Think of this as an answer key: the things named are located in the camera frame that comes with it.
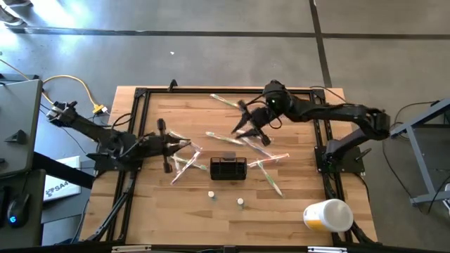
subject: black basket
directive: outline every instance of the black basket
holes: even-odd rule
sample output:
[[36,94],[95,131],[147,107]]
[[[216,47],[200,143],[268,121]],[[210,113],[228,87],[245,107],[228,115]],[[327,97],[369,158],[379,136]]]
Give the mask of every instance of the black basket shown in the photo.
[[210,173],[212,180],[245,180],[247,177],[247,158],[212,157]]

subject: gray floor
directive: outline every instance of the gray floor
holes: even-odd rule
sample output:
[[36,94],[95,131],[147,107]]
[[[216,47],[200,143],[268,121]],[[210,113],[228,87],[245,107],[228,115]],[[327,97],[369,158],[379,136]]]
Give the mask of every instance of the gray floor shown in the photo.
[[[33,1],[16,8],[32,26],[110,30],[206,30],[313,32],[307,0],[98,0]],[[447,0],[316,0],[323,32],[449,33]],[[42,78],[72,74],[95,99],[113,103],[119,85],[263,86],[278,79],[287,86],[323,85],[316,40],[248,37],[107,37],[0,33],[2,58]],[[333,87],[349,101],[384,108],[394,115],[403,105],[450,94],[450,40],[325,39]],[[0,65],[0,72],[11,72]],[[46,84],[54,100],[77,100],[89,117],[84,89],[70,80]],[[405,121],[426,106],[405,110]],[[89,152],[94,144],[73,133]],[[448,251],[450,218],[437,203],[430,215],[409,204],[381,153],[381,143],[364,144],[371,207],[379,240],[386,245]],[[410,145],[386,142],[387,155],[414,194],[423,190]],[[62,130],[39,119],[36,151],[52,158],[83,155]],[[44,243],[66,239],[77,220],[46,225]]]

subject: wooden tabletop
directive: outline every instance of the wooden tabletop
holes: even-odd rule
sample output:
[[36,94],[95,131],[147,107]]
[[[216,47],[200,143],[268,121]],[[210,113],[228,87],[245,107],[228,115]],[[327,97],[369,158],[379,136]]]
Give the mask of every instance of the wooden tabletop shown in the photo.
[[[131,111],[135,88],[117,88],[110,122]],[[344,96],[342,89],[332,90]],[[230,101],[249,101],[256,95],[220,96]],[[326,100],[332,104],[342,102],[327,91]],[[205,135],[206,131],[212,131],[229,136],[240,119],[237,109],[210,98],[208,94],[152,94],[149,106],[145,133],[158,132],[156,120],[164,118],[168,129],[185,135],[203,148],[198,160],[200,164],[209,166],[211,157],[221,157],[226,151],[234,151],[237,157],[246,157],[248,161],[263,158],[247,146]],[[266,149],[273,154],[289,153],[290,156],[264,168],[285,198],[276,194],[258,168],[249,168],[244,181],[212,181],[208,171],[192,168],[171,186],[175,173],[163,172],[161,157],[148,158],[136,182],[127,244],[332,245],[330,233],[309,230],[302,218],[306,207],[325,200],[322,178],[316,172],[313,124],[292,123],[284,117],[281,120],[281,129],[264,128],[264,132],[273,138]],[[136,121],[135,133],[139,121]],[[342,138],[352,131],[348,122],[331,122],[331,126],[335,138]],[[118,129],[126,131],[127,126]],[[189,159],[193,151],[186,147],[179,155]],[[94,182],[81,239],[89,237],[107,216],[112,207],[116,181],[117,172],[111,171]],[[352,208],[356,222],[368,237],[376,240],[363,183],[353,174],[342,174],[342,182],[346,202]],[[208,197],[210,190],[215,192],[216,200]],[[245,201],[243,209],[236,204],[240,197]],[[116,236],[122,223],[122,212],[117,220]]]

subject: plastic cup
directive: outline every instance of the plastic cup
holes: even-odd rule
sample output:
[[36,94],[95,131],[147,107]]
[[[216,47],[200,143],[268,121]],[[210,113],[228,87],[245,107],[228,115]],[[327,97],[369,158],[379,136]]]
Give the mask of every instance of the plastic cup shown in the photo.
[[353,212],[342,200],[331,199],[308,206],[303,221],[313,231],[345,232],[353,224]]

